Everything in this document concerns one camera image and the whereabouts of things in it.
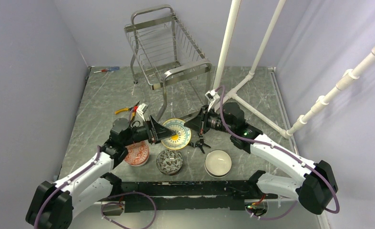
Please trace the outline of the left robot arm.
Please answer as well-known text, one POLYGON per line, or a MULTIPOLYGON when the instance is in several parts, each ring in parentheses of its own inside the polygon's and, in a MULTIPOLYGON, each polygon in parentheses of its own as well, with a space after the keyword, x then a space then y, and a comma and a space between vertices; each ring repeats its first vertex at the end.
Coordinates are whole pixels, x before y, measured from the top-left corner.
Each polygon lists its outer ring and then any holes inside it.
POLYGON ((36 229, 67 229, 72 220, 96 201, 117 200, 122 181, 111 173, 128 155, 127 146, 148 141, 157 144, 176 135, 152 116, 140 126, 125 118, 112 124, 108 140, 95 155, 71 174, 55 181, 42 182, 36 189, 25 220, 36 229))

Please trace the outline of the yellow teal patterned bowl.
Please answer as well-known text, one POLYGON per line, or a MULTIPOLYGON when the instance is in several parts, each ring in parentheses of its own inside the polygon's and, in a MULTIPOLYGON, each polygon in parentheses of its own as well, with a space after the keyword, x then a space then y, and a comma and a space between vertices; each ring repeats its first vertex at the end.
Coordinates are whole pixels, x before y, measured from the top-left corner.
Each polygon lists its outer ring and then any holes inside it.
POLYGON ((172 118, 163 123, 163 126, 175 132, 175 135, 165 138, 161 143, 168 149, 180 150, 186 147, 192 137, 191 130, 184 126, 182 119, 172 118))

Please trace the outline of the brown floral bowl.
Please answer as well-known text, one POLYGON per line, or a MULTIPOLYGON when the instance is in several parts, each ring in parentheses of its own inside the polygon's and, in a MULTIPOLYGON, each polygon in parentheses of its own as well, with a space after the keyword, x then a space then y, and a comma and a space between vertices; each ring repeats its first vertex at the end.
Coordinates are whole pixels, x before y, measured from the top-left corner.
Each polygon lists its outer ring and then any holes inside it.
POLYGON ((178 150, 163 150, 156 158, 158 170, 167 176, 176 175, 181 170, 183 163, 183 155, 178 150))

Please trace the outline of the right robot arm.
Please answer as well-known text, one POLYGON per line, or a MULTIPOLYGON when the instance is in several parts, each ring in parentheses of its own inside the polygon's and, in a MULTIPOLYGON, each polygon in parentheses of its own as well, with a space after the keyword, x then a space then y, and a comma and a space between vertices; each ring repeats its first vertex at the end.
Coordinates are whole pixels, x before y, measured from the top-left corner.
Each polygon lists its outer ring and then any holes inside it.
POLYGON ((237 103, 225 103, 220 114, 204 105, 185 127, 202 135, 211 129, 229 133, 235 147, 270 162, 288 175, 279 177, 256 171, 247 181, 248 193, 253 198, 276 194, 298 201, 316 215, 339 212, 338 185, 331 165, 323 160, 308 160, 277 144, 246 121, 237 103))

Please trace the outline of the steel dish rack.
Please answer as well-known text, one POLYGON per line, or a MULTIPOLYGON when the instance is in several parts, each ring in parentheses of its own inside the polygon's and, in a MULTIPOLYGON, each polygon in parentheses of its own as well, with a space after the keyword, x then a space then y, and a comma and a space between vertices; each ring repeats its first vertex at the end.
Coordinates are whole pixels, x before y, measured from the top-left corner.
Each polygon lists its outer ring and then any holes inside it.
POLYGON ((132 50, 134 83, 144 77, 151 90, 161 90, 160 120, 168 106, 167 88, 201 76, 212 86, 212 63, 168 4, 135 11, 124 32, 132 50))

